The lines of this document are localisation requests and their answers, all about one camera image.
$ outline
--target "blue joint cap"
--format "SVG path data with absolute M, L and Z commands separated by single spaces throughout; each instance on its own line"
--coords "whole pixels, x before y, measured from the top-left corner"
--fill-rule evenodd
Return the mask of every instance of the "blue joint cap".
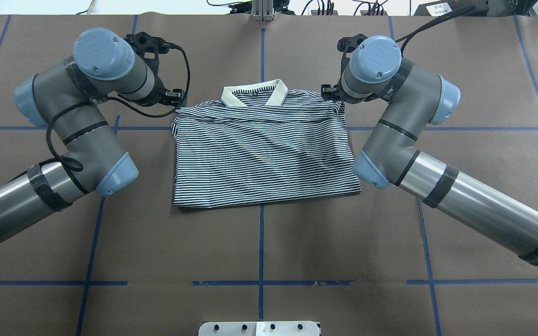
M 361 151 L 361 154 L 352 165 L 352 172 L 379 189 L 387 189 L 390 185 L 389 181 L 387 181 L 373 161 L 369 159 L 365 151 Z
M 389 81 L 402 63 L 402 53 L 396 41 L 383 35 L 364 40 L 350 57 L 350 72 L 368 84 Z
M 24 83 L 14 90 L 14 102 L 17 107 L 28 120 L 39 127 L 47 127 L 48 123 L 43 119 L 41 113 L 36 108 L 35 96 L 32 91 L 32 84 L 35 81 L 36 75 L 26 79 Z
M 73 55 L 84 74 L 102 81 L 124 77 L 135 62 L 130 44 L 106 28 L 90 28 L 80 34 Z
M 460 102 L 460 90 L 458 87 L 446 81 L 442 76 L 439 76 L 439 78 L 441 79 L 441 95 L 435 116 L 429 121 L 429 124 L 432 125 L 439 125 L 446 121 Z
M 134 182 L 137 177 L 138 169 L 128 152 L 126 152 L 107 172 L 107 175 L 97 186 L 96 191 L 101 197 L 105 198 Z

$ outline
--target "sticker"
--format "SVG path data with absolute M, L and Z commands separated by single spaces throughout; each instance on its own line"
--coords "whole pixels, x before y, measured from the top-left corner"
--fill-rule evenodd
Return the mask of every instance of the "sticker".
M 427 11 L 429 11 L 429 14 L 431 14 L 431 16 L 442 16 L 445 13 L 451 12 L 452 9 L 447 2 L 443 2 L 442 4 L 427 6 Z

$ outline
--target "robotic arm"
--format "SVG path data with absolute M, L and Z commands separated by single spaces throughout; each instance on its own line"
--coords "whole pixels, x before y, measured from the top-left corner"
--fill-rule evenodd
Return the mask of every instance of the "robotic arm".
M 156 75 L 158 54 L 169 49 L 181 50 L 146 33 L 123 40 L 92 28 L 78 38 L 72 56 L 15 90 L 21 113 L 34 125 L 54 126 L 68 152 L 0 188 L 0 242 L 92 191 L 106 197 L 136 179 L 134 162 L 96 105 L 112 91 L 141 106 L 182 104 L 185 93 L 165 89 Z
M 427 124 L 446 121 L 460 90 L 402 57 L 386 36 L 343 38 L 342 74 L 324 98 L 389 106 L 352 169 L 379 189 L 391 183 L 538 266 L 538 212 L 414 147 Z M 349 61 L 346 53 L 352 52 Z

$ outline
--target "black and white striped fabric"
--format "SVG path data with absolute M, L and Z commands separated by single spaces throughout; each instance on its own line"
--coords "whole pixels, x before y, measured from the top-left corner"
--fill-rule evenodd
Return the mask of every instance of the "black and white striped fabric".
M 226 88 L 222 100 L 177 110 L 175 206 L 217 208 L 360 193 L 343 103 L 287 90 L 277 81 Z M 277 105 L 267 105 L 271 101 Z

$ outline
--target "shirt collar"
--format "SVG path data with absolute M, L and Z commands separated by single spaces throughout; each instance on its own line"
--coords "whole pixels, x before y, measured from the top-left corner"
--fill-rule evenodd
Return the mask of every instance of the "shirt collar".
M 275 79 L 273 81 L 250 84 L 250 85 L 241 85 L 241 86 L 226 86 L 224 87 L 224 93 L 221 95 L 221 101 L 226 104 L 226 106 L 246 106 L 241 102 L 233 92 L 236 90 L 254 90 L 260 89 L 261 87 L 275 86 L 271 97 L 265 103 L 265 105 L 279 106 L 282 105 L 286 96 L 288 95 L 288 88 L 282 82 L 281 79 Z

